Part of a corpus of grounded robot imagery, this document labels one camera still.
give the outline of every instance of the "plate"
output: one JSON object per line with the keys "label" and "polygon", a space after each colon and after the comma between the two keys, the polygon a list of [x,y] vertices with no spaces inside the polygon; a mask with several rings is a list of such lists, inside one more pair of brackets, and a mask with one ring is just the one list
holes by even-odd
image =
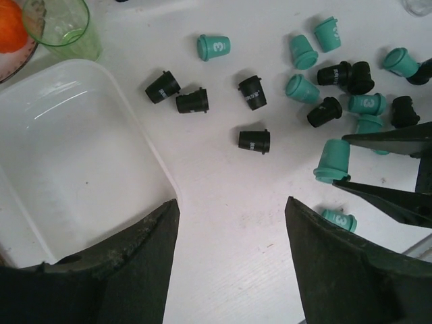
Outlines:
{"label": "plate", "polygon": [[[23,2],[23,0],[16,1],[20,7]],[[0,54],[0,84],[9,80],[23,68],[30,61],[37,47],[38,43],[29,36],[27,44],[22,49],[13,53]]]}

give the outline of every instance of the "green glass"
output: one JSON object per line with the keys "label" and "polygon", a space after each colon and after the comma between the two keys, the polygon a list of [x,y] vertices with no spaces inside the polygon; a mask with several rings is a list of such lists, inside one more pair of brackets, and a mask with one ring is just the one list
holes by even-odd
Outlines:
{"label": "green glass", "polygon": [[102,46],[84,0],[27,0],[22,21],[29,35],[61,59],[96,61]]}

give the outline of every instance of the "teal plastic cap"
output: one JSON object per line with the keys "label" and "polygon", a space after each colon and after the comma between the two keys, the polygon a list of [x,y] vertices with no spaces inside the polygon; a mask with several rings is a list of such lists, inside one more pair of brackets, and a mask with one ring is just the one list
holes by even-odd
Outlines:
{"label": "teal plastic cap", "polygon": [[298,35],[290,41],[294,66],[299,70],[307,70],[318,62],[318,52],[314,51],[305,35]]}
{"label": "teal plastic cap", "polygon": [[404,78],[409,78],[417,73],[419,64],[411,58],[404,47],[394,49],[384,59],[384,68]]}
{"label": "teal plastic cap", "polygon": [[285,89],[287,97],[301,103],[316,103],[319,99],[319,89],[310,83],[302,74],[292,76]]}
{"label": "teal plastic cap", "polygon": [[315,27],[315,36],[325,53],[337,49],[342,44],[337,22],[337,19],[330,17]]}
{"label": "teal plastic cap", "polygon": [[352,96],[348,102],[348,110],[351,113],[366,115],[382,115],[387,107],[387,100],[381,93],[374,95]]}
{"label": "teal plastic cap", "polygon": [[215,57],[224,56],[231,51],[231,42],[225,36],[201,35],[196,41],[198,56],[205,62]]}
{"label": "teal plastic cap", "polygon": [[[361,115],[358,118],[357,124],[357,134],[370,134],[370,133],[379,133],[384,126],[384,121],[377,116],[374,115]],[[376,151],[372,150],[378,155],[388,155],[390,154],[387,151]]]}
{"label": "teal plastic cap", "polygon": [[345,215],[339,211],[330,211],[329,209],[325,209],[321,216],[329,222],[340,226],[351,233],[356,231],[357,220],[353,215]]}
{"label": "teal plastic cap", "polygon": [[345,140],[328,140],[325,143],[318,168],[313,170],[315,179],[325,184],[332,184],[334,180],[349,180],[349,162],[350,143]]}

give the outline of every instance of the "robotic claw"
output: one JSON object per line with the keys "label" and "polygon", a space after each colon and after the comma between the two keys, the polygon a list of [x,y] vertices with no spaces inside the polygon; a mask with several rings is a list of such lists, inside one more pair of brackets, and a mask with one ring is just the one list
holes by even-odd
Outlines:
{"label": "robotic claw", "polygon": [[[421,159],[415,192],[343,180],[333,185],[400,223],[432,228],[432,122],[342,139]],[[293,197],[286,223],[308,324],[432,323],[432,263],[341,229]]]}

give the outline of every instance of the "number 3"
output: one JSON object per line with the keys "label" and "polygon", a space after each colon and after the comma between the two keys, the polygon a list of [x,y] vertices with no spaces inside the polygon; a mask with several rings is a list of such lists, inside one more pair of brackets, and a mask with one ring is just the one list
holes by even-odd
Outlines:
{"label": "number 3", "polygon": [[372,108],[375,106],[375,100],[373,99],[365,99],[363,101],[363,107],[364,108]]}
{"label": "number 3", "polygon": [[215,52],[222,52],[223,48],[224,46],[221,42],[213,44],[213,49],[215,50]]}
{"label": "number 3", "polygon": [[341,225],[341,226],[345,226],[346,224],[347,224],[347,220],[346,220],[346,218],[344,218],[344,217],[340,217],[339,215],[338,216],[336,216],[336,223],[337,224],[339,224],[339,225]]}
{"label": "number 3", "polygon": [[333,28],[333,32],[334,32],[334,34],[333,34],[334,37],[336,37],[336,38],[340,38],[338,27]]}

